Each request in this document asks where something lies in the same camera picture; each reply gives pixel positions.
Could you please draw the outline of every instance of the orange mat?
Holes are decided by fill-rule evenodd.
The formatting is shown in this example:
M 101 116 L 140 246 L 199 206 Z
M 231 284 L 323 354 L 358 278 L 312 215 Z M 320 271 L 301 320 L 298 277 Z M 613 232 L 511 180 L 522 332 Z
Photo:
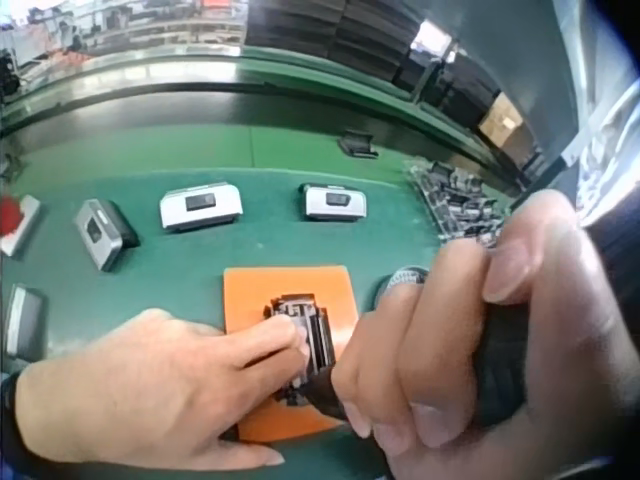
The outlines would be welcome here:
M 358 320 L 351 279 L 345 267 L 232 268 L 224 273 L 227 333 L 263 320 L 264 307 L 282 295 L 314 294 L 326 308 L 336 359 L 340 358 Z M 273 442 L 329 430 L 339 421 L 311 406 L 287 407 L 268 399 L 238 424 L 240 439 Z

